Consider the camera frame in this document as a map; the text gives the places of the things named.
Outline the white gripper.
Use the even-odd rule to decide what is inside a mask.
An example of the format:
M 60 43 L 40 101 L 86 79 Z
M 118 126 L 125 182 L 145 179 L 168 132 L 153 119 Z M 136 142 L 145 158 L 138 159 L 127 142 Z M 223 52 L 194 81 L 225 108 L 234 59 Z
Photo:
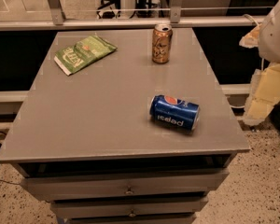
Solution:
M 244 124 L 256 126 L 280 102 L 280 0 L 262 25 L 255 26 L 244 35 L 239 45 L 248 49 L 259 47 L 259 56 L 271 62 L 263 71 L 255 70 L 245 102 Z

